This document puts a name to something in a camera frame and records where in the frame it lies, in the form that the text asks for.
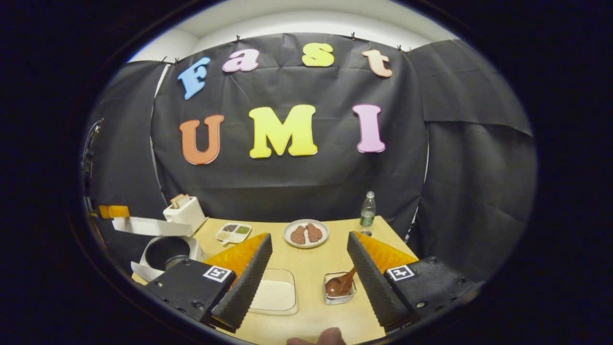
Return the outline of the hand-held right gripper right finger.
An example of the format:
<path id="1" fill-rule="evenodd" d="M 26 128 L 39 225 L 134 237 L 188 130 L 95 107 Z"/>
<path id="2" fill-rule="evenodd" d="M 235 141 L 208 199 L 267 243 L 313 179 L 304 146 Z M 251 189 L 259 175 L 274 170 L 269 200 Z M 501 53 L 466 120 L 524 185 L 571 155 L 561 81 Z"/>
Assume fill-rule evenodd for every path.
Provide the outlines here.
<path id="1" fill-rule="evenodd" d="M 482 286 L 437 257 L 416 260 L 357 231 L 350 232 L 347 251 L 386 332 L 442 316 Z"/>

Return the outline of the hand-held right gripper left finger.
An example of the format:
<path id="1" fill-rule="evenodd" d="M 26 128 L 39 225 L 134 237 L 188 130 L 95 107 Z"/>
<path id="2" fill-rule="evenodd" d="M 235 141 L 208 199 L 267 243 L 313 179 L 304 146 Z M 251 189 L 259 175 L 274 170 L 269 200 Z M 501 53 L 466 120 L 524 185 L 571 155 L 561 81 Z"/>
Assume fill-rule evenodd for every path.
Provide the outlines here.
<path id="1" fill-rule="evenodd" d="M 147 283 L 145 289 L 199 323 L 236 331 L 272 253 L 271 236 L 262 233 L 205 262 L 184 258 Z"/>

